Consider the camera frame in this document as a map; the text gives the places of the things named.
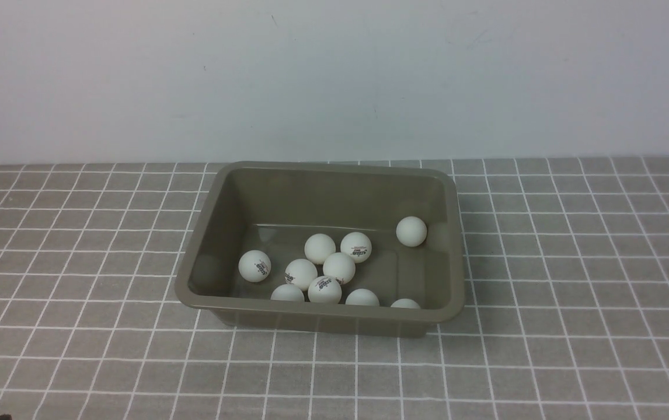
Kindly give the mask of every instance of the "white ping pong ball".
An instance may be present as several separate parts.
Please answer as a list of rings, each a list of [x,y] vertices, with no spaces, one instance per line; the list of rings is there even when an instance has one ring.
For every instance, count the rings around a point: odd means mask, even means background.
[[[412,299],[399,299],[391,304],[392,308],[420,309],[420,305]]]
[[[368,289],[358,289],[350,292],[345,299],[346,305],[379,306],[379,298]]]
[[[267,279],[273,265],[270,263],[270,257],[259,250],[251,250],[241,256],[239,260],[239,273],[244,280],[258,284],[258,282]]]
[[[407,216],[396,225],[396,238],[406,247],[417,247],[428,235],[428,228],[422,220]]]
[[[371,256],[371,240],[361,232],[350,232],[342,238],[340,252],[356,263],[363,263]]]
[[[334,277],[318,277],[308,288],[308,300],[314,303],[338,303],[340,298],[342,288]]]
[[[303,302],[303,292],[294,285],[279,285],[277,289],[273,290],[270,296],[271,300],[287,300],[289,302]]]
[[[324,264],[324,260],[335,252],[337,252],[335,242],[323,233],[313,234],[303,246],[306,258],[314,264]]]
[[[340,285],[345,285],[356,274],[356,262],[344,253],[333,253],[324,261],[322,272],[325,276],[334,277]]]
[[[292,260],[285,269],[285,282],[306,292],[308,286],[319,276],[316,266],[311,261],[299,258]]]

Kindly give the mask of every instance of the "dark object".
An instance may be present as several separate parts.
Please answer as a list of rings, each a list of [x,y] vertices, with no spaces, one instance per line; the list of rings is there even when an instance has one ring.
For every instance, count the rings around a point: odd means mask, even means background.
[[[396,224],[417,216],[428,225],[418,247],[399,244]],[[381,307],[271,301],[290,261],[305,258],[314,233],[340,244],[364,232],[374,251],[343,286],[345,301],[369,289]],[[209,309],[228,325],[327,333],[421,337],[465,303],[457,189],[435,170],[330,164],[238,162],[215,176],[177,273],[182,303]],[[245,281],[238,261],[248,250],[270,256],[271,274]],[[390,308],[410,298],[422,309]]]

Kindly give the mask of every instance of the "wall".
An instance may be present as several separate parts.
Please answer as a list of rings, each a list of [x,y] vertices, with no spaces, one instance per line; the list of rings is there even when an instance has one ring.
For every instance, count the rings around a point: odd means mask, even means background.
[[[0,0],[0,163],[633,152],[668,0]]]

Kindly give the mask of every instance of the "ball logo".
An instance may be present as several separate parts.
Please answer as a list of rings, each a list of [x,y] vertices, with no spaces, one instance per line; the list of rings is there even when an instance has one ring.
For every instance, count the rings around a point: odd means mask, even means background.
[[[255,266],[257,266],[257,271],[259,271],[259,273],[263,274],[264,276],[267,276],[267,274],[270,273],[270,268],[262,260],[259,260],[257,263],[255,263]]]
[[[354,256],[361,256],[361,255],[366,255],[368,253],[368,250],[366,247],[353,247],[353,252],[350,253],[350,255]]]
[[[332,282],[332,279],[321,280],[321,281],[319,281],[319,284],[316,285],[316,287],[317,287],[319,290],[322,290],[322,289],[324,289],[325,287],[327,287],[331,282]]]

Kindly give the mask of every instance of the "plastic tray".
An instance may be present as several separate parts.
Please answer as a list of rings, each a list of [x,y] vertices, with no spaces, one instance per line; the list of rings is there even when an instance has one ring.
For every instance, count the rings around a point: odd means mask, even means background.
[[[401,245],[395,228],[406,216],[428,225],[419,247]],[[287,264],[305,258],[303,245],[326,233],[364,232],[369,260],[343,285],[372,290],[382,306],[270,300]],[[244,280],[238,260],[247,250],[270,256],[271,273]],[[238,162],[219,171],[175,279],[182,303],[209,309],[231,326],[328,333],[421,337],[464,306],[457,189],[435,170],[336,164]],[[410,298],[422,309],[390,308]]]

